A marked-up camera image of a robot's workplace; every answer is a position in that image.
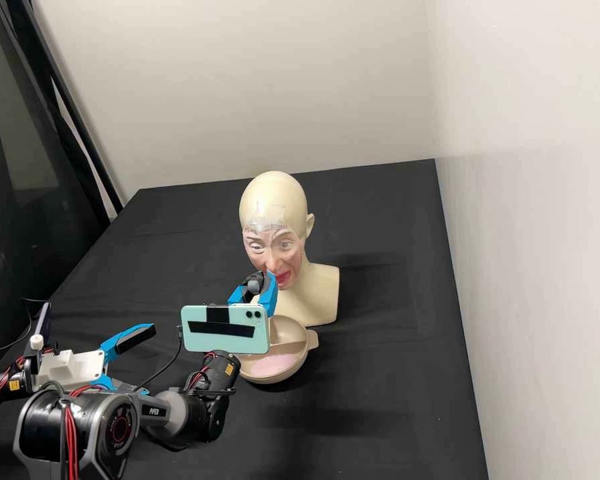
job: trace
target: mannequin head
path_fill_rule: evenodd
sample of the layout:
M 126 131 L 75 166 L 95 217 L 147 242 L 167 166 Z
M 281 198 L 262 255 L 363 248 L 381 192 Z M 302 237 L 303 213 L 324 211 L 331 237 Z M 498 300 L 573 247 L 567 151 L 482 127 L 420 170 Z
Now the mannequin head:
M 262 173 L 242 194 L 239 215 L 253 266 L 274 274 L 280 290 L 290 288 L 307 262 L 305 243 L 314 222 L 302 186 L 284 172 Z

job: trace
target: white knob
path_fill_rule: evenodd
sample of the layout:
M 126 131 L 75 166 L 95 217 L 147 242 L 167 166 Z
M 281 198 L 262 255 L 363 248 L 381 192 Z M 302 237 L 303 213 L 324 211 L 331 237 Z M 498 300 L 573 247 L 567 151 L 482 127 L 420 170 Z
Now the white knob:
M 31 345 L 31 348 L 34 350 L 42 350 L 42 347 L 45 346 L 45 339 L 42 335 L 40 335 L 39 333 L 36 333 L 35 335 L 32 335 L 30 340 L 29 340 L 29 344 Z

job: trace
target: pink food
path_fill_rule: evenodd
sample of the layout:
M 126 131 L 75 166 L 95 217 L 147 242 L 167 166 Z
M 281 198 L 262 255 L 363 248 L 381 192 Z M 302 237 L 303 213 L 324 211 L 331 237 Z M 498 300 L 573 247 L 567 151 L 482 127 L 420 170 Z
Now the pink food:
M 292 353 L 278 353 L 268 355 L 262 360 L 258 360 L 251 368 L 251 374 L 254 377 L 268 377 L 276 375 L 290 368 L 298 356 Z

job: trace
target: mannequin nose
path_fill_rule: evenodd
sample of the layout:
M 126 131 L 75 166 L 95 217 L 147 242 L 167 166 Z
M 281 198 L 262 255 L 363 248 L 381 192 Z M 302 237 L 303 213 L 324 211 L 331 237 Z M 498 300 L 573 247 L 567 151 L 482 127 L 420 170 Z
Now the mannequin nose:
M 280 268 L 280 263 L 280 259 L 274 253 L 269 253 L 265 260 L 265 268 L 267 271 L 276 272 Z

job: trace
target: black tablecloth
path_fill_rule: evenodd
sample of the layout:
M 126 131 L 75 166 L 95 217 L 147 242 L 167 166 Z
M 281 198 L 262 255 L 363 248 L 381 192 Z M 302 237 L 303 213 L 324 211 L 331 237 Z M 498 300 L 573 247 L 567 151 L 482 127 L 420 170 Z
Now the black tablecloth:
M 238 379 L 223 435 L 172 453 L 142 434 L 125 478 L 487 478 L 433 161 L 296 175 L 316 215 L 312 261 L 341 268 L 339 314 L 301 370 Z M 252 272 L 237 208 L 247 181 L 141 190 L 53 296 L 74 352 L 136 323 L 157 335 L 109 374 L 144 380 L 173 355 L 182 305 L 226 301 Z M 18 349 L 12 349 L 17 355 Z M 183 352 L 152 392 L 200 365 Z M 0 405 L 0 479 L 23 401 Z

